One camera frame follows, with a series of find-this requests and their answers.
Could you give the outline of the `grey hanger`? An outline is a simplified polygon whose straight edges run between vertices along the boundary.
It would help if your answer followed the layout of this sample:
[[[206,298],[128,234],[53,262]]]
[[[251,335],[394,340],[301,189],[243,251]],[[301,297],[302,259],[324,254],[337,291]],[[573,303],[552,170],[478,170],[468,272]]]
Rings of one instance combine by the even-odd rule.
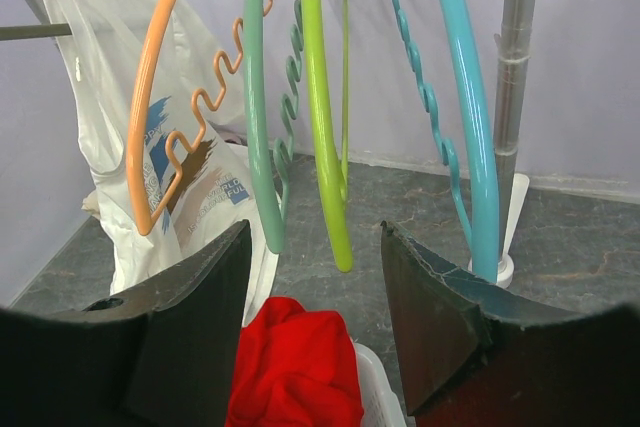
[[[39,25],[5,26],[1,28],[1,40],[55,38],[72,34],[68,24],[41,23]]]

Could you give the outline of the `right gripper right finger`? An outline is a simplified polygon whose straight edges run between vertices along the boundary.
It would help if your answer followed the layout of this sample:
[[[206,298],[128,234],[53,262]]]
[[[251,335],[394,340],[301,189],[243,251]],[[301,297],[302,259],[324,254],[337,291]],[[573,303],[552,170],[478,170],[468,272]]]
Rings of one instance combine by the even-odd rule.
[[[381,258],[407,413],[420,426],[635,426],[639,306],[580,314],[456,266],[394,222]]]

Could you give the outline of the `teal blue hanger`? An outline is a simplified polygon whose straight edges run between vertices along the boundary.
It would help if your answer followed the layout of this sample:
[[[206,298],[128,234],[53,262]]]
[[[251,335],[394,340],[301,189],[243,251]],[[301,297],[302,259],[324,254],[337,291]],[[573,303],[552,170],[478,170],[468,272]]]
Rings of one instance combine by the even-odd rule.
[[[391,0],[397,26],[441,161],[449,169],[450,190],[467,245],[474,275],[495,284],[498,277],[499,192],[487,98],[466,0],[439,0],[461,110],[469,164],[471,209],[465,208],[459,158],[451,138],[441,132],[439,109],[431,84],[424,80],[421,56],[411,37],[400,0]]]

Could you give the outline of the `white t shirt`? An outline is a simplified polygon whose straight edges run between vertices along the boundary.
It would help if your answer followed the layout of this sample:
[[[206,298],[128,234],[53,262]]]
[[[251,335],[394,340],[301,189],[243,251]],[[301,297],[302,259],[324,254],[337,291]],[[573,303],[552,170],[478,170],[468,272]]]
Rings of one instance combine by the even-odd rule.
[[[149,203],[163,213],[138,232],[126,176],[126,146],[143,43],[158,0],[43,0],[68,24],[58,40],[72,84],[78,143],[97,191],[101,226],[114,245],[110,290],[124,291],[195,254],[239,220],[251,226],[244,306],[250,322],[269,297],[278,257],[266,244],[244,146],[225,130],[245,120],[239,76],[215,77],[219,42],[184,0],[173,8],[152,83],[144,129]]]

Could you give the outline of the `red t shirt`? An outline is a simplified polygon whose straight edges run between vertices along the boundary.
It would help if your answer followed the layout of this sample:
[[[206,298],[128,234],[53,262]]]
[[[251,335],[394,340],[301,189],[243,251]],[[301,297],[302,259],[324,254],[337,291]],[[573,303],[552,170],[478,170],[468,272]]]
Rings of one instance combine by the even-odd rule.
[[[334,310],[271,297],[241,331],[227,426],[358,426],[354,344]]]

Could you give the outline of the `white plastic basket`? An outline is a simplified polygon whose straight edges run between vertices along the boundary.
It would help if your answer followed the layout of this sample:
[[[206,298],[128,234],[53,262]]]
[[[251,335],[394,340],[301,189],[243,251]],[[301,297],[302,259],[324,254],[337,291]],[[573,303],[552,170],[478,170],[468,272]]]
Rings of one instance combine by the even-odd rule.
[[[391,389],[380,358],[368,347],[355,343],[361,403],[362,427],[405,427],[406,421],[396,394]]]

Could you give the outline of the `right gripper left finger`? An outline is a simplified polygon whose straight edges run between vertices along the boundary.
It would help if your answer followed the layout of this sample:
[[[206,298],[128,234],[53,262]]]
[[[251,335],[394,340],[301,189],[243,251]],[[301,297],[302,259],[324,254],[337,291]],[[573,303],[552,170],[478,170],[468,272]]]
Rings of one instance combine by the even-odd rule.
[[[5,426],[221,426],[251,267],[246,221],[82,310],[1,313]]]

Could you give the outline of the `yellow green hanger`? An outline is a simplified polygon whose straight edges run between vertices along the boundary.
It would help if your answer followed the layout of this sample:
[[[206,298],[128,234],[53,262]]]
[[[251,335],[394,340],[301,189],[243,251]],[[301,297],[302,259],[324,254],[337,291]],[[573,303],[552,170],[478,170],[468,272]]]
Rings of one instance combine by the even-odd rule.
[[[349,150],[349,8],[342,0],[341,149],[334,143],[321,0],[301,0],[308,96],[318,189],[336,267],[347,273],[354,258],[347,228]]]

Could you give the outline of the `silver clothes rack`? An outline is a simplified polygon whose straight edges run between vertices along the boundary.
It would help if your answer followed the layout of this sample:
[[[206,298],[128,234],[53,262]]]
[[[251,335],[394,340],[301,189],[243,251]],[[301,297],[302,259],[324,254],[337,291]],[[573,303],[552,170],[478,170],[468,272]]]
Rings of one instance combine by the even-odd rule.
[[[504,0],[498,50],[493,143],[499,188],[500,239],[497,285],[507,288],[514,275],[509,249],[529,187],[515,172],[536,0]]]

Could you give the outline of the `folded beige cloth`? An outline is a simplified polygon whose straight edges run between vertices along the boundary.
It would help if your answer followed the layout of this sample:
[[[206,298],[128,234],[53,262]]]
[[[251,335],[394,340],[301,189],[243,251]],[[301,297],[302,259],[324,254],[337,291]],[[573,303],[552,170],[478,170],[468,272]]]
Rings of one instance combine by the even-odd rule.
[[[90,192],[83,199],[81,209],[97,220],[101,219],[100,206],[96,190]]]

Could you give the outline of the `mint green hanger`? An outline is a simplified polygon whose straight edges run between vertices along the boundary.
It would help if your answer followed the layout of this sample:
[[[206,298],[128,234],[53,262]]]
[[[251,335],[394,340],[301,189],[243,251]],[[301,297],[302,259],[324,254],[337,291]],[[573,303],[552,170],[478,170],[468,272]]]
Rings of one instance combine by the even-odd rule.
[[[285,63],[290,91],[280,101],[280,117],[287,137],[269,140],[264,69],[264,17],[274,0],[244,0],[243,52],[244,102],[247,120],[249,168],[266,244],[274,254],[284,250],[290,181],[288,168],[293,160],[294,130],[300,105],[299,83],[304,51],[302,2],[294,0],[294,23],[289,32],[292,54]]]

